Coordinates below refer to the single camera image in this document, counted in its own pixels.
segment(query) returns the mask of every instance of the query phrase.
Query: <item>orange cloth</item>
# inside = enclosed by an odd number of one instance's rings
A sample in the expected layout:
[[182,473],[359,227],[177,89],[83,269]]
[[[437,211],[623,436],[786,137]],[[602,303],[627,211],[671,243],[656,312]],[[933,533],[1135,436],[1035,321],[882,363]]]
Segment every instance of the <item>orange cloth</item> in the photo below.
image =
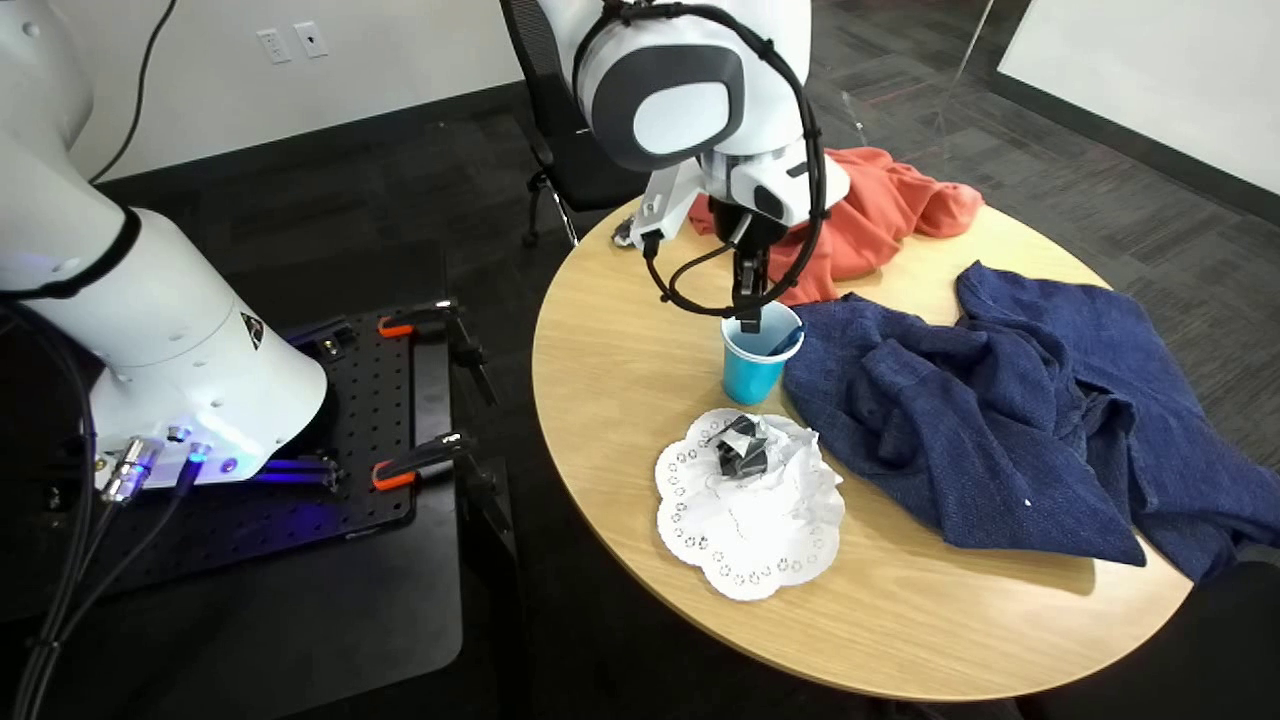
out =
[[[847,196],[834,209],[808,269],[790,303],[838,302],[838,284],[869,277],[897,256],[903,238],[933,241],[959,238],[985,209],[985,196],[967,184],[945,184],[911,165],[891,160],[884,149],[838,149],[827,152],[847,174]],[[689,211],[691,227],[712,232],[712,209],[699,196]],[[799,256],[806,224],[768,249],[768,280],[780,280]]]

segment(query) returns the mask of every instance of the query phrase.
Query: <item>blue cloth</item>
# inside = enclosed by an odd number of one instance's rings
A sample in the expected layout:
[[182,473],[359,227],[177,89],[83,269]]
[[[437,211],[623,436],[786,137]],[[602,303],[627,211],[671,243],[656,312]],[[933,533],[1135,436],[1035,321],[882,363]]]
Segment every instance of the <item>blue cloth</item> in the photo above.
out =
[[959,550],[1146,563],[1184,576],[1239,542],[1280,546],[1280,477],[1206,419],[1140,303],[974,265],[959,324],[861,295],[806,303],[786,390],[851,473]]

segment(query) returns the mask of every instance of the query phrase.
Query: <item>crumpled fabric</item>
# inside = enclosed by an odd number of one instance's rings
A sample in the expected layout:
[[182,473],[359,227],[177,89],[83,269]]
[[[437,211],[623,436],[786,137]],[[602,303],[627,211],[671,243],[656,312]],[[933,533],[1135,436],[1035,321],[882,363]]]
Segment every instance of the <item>crumpled fabric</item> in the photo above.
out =
[[[790,303],[838,302],[842,280],[888,265],[903,238],[953,241],[985,209],[975,189],[933,182],[884,149],[838,149],[827,155],[847,174],[847,196],[834,204],[808,269],[786,295]],[[689,221],[699,232],[718,227],[704,196],[691,204]],[[806,224],[768,249],[768,280],[780,280],[791,269],[799,241]]]
[[1209,423],[1146,307],[974,265],[966,317],[806,303],[786,390],[834,456],[959,550],[1146,563],[1188,580],[1280,546],[1280,477]]

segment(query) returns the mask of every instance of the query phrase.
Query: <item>wall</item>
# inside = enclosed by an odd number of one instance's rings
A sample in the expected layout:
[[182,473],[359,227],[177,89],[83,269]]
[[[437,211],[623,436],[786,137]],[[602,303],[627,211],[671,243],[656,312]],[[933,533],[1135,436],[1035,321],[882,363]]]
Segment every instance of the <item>wall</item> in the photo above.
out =
[[[91,70],[98,113],[73,149],[101,170],[133,116],[144,39],[166,0],[48,0]],[[295,19],[321,19],[326,62],[310,62]],[[255,39],[279,27],[290,65]],[[498,0],[182,0],[154,72],[133,152],[114,176],[170,170],[331,128],[519,76]]]
[[1280,0],[1034,0],[1001,72],[1280,191]]

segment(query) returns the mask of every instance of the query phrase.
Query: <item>gray floor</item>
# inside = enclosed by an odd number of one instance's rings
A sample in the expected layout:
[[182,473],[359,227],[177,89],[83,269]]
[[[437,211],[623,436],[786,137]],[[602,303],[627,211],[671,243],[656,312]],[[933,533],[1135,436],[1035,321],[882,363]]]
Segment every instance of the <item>gray floor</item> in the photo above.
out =
[[[953,70],[979,0],[817,8],[811,100],[827,144],[873,140],[933,176],[967,182],[1074,249],[1118,293],[1146,302],[1213,423],[1253,460],[1280,465],[1277,224],[994,93],[1007,3],[959,85]],[[985,708],[811,687],[681,624],[610,561],[546,465],[528,337],[563,243],[548,221],[541,249],[519,249],[526,182],[519,125],[483,98],[123,182],[116,191],[177,217],[263,317],[305,321],[433,293],[471,307],[499,404],[483,408],[460,381],[456,414],[514,494],[528,718],[1280,718],[1268,686],[1280,586],[1268,568],[1206,588],[1149,654],[1080,687]],[[312,718],[498,718],[509,691],[498,670],[514,638],[483,607],[509,607],[514,598],[483,588],[471,588],[482,614],[460,670]]]

